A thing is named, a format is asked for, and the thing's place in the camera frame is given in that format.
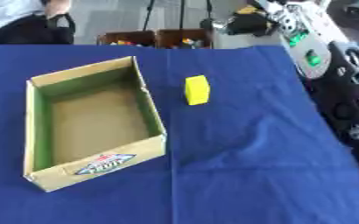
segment yellow block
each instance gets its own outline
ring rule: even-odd
[[[210,87],[204,75],[189,77],[185,80],[185,96],[189,105],[208,102]]]

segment blue cloth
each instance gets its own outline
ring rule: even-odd
[[[136,55],[169,137],[167,155],[44,193],[22,178],[25,81]],[[210,103],[187,106],[205,74]],[[356,224],[359,167],[282,48],[154,50],[0,46],[0,224]]]

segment box logo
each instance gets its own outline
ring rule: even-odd
[[[101,155],[96,161],[88,164],[86,167],[77,171],[75,175],[96,174],[104,172],[112,172],[119,165],[129,161],[136,155],[133,154],[112,154]]]

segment green box lining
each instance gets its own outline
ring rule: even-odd
[[[34,88],[35,91],[35,146],[33,170],[40,171],[53,166],[53,128],[52,107],[53,101],[66,98],[82,97],[106,88],[116,82],[129,82],[135,86],[136,101],[144,119],[150,137],[162,134],[159,121],[148,102],[147,93],[140,88],[137,73],[134,67],[120,68],[103,73],[87,75],[72,80],[66,80],[51,85]]]

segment box flap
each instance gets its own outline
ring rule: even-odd
[[[40,88],[42,86],[46,86],[62,81],[69,81],[90,74],[97,74],[113,69],[130,67],[131,65],[132,65],[131,57],[107,60],[91,65],[79,66],[65,71],[59,71],[56,73],[49,73],[49,74],[36,76],[32,78],[32,82],[36,87]]]
[[[35,87],[27,81],[26,111],[25,111],[25,163],[24,176],[27,177],[33,169],[34,144],[35,144],[35,110],[34,110]]]
[[[159,130],[160,130],[160,132],[162,133],[162,135],[166,136],[165,126],[163,125],[162,120],[160,119],[160,116],[159,116],[159,113],[158,113],[158,111],[157,111],[157,109],[156,109],[155,103],[154,103],[153,100],[152,100],[150,91],[149,91],[149,90],[147,89],[147,87],[146,87],[146,84],[145,84],[143,75],[140,73],[140,69],[139,69],[139,67],[138,67],[138,63],[137,63],[136,57],[133,57],[133,64],[134,64],[134,67],[135,67],[135,69],[136,69],[137,77],[138,77],[139,82],[140,82],[140,88],[141,88],[141,90],[142,90],[142,91],[145,93],[145,95],[146,95],[147,102],[148,102],[148,104],[150,105],[150,108],[151,108],[151,110],[152,110],[152,113],[153,113],[153,116],[154,116],[154,118],[155,118],[155,121],[158,123]]]

